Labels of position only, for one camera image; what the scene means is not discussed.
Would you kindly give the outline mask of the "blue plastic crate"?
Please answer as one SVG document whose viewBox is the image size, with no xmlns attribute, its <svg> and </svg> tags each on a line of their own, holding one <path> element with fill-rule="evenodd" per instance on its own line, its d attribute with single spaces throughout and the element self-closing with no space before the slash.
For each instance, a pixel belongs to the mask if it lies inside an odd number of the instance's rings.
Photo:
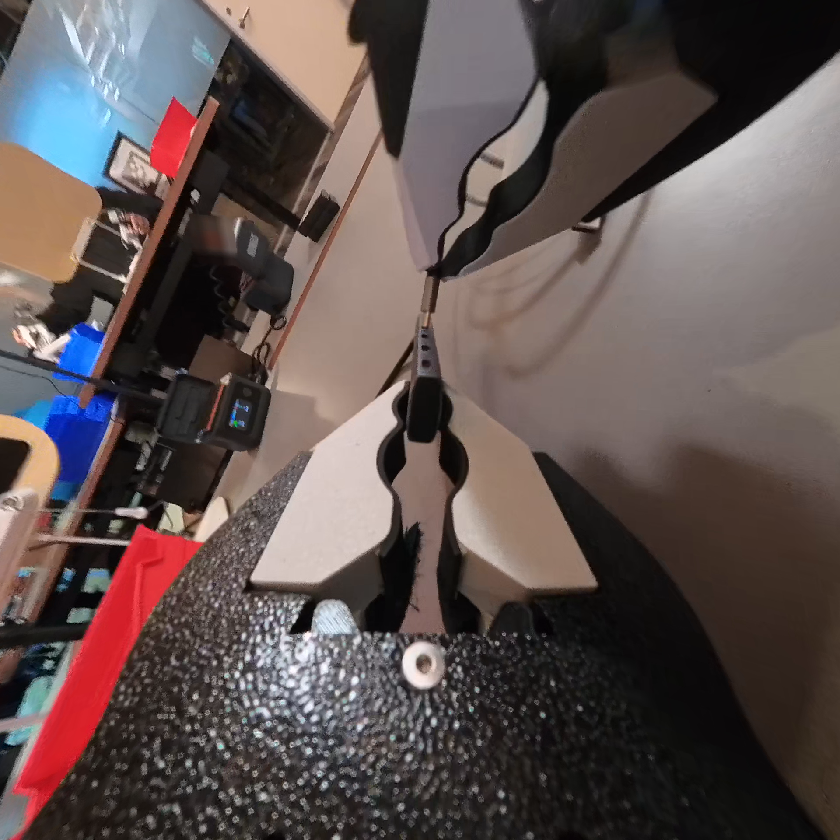
<svg viewBox="0 0 840 840">
<path fill-rule="evenodd" d="M 99 356 L 104 332 L 87 324 L 73 327 L 57 365 L 64 371 L 90 375 Z M 103 392 L 81 407 L 76 393 L 59 393 L 17 414 L 44 431 L 56 445 L 59 476 L 52 500 L 69 502 L 88 477 L 111 422 L 116 395 Z"/>
</svg>

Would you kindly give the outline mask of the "silver usb hub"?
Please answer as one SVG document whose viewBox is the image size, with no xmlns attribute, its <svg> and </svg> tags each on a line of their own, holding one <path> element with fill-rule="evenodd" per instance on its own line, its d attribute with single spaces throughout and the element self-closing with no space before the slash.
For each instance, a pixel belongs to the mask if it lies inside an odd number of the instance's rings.
<svg viewBox="0 0 840 840">
<path fill-rule="evenodd" d="M 416 444 L 431 443 L 443 414 L 445 386 L 438 357 L 433 315 L 422 312 L 413 346 L 411 383 L 406 406 L 406 436 Z"/>
</svg>

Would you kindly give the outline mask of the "tan rounded panel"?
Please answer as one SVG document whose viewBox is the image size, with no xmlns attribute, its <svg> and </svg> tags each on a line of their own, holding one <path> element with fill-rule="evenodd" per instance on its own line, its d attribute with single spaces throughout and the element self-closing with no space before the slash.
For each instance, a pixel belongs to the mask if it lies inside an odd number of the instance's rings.
<svg viewBox="0 0 840 840">
<path fill-rule="evenodd" d="M 102 200 L 93 186 L 1 143 L 1 265 L 53 285 L 77 273 Z"/>
</svg>

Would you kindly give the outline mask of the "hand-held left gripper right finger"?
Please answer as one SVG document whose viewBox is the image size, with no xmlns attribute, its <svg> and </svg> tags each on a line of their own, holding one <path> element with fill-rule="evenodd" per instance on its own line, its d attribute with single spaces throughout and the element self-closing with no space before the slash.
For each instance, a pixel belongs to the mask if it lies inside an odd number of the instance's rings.
<svg viewBox="0 0 840 840">
<path fill-rule="evenodd" d="M 437 562 L 447 634 L 479 633 L 507 604 L 596 591 L 595 575 L 529 446 L 450 389 L 439 464 L 453 486 Z"/>
</svg>

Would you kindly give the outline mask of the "wood-edged desk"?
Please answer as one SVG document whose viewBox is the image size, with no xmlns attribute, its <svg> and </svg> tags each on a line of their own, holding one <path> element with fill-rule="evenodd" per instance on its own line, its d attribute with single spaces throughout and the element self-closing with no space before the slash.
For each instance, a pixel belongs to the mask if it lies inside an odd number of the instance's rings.
<svg viewBox="0 0 840 840">
<path fill-rule="evenodd" d="M 79 393 L 82 406 L 89 404 L 96 390 L 103 389 L 95 381 L 106 380 L 109 375 L 136 377 L 155 348 L 161 325 L 193 257 L 186 228 L 193 216 L 213 211 L 229 172 L 228 164 L 207 146 L 219 106 L 218 100 L 208 96 L 196 118 L 169 192 Z"/>
</svg>

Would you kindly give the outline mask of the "black portable power station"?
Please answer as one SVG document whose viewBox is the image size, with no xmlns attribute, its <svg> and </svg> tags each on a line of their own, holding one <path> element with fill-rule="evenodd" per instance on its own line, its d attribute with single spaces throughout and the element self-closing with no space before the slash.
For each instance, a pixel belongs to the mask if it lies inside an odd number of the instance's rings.
<svg viewBox="0 0 840 840">
<path fill-rule="evenodd" d="M 260 445 L 269 408 L 270 390 L 246 377 L 229 373 L 210 382 L 180 373 L 166 393 L 155 429 L 179 444 L 246 452 Z"/>
</svg>

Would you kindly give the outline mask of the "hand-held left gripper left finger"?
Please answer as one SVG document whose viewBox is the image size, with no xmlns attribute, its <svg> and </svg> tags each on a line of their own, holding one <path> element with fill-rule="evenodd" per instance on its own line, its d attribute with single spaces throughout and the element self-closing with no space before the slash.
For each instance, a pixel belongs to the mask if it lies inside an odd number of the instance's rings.
<svg viewBox="0 0 840 840">
<path fill-rule="evenodd" d="M 409 387 L 398 382 L 311 450 L 257 562 L 257 590 L 345 603 L 363 627 L 401 628 L 415 561 L 393 481 L 406 464 Z"/>
</svg>

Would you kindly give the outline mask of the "red plastic bin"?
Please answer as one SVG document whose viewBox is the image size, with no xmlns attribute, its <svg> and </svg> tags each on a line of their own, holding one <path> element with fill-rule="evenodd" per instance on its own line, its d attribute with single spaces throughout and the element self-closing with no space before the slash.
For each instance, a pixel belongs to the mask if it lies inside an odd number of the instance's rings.
<svg viewBox="0 0 840 840">
<path fill-rule="evenodd" d="M 81 757 L 146 621 L 201 547 L 144 526 L 135 531 L 17 777 L 13 792 L 27 807 L 16 838 Z"/>
</svg>

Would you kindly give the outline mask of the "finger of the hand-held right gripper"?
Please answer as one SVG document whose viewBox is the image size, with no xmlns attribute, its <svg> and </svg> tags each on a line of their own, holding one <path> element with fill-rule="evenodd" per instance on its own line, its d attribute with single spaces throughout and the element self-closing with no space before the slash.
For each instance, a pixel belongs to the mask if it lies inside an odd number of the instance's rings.
<svg viewBox="0 0 840 840">
<path fill-rule="evenodd" d="M 577 225 L 717 103 L 683 70 L 607 87 L 572 108 L 538 84 L 511 129 L 509 163 L 439 273 L 465 277 Z"/>
<path fill-rule="evenodd" d="M 478 154 L 518 116 L 537 80 L 527 16 L 517 1 L 427 4 L 402 148 L 395 159 L 409 253 L 435 267 L 464 210 Z"/>
</svg>

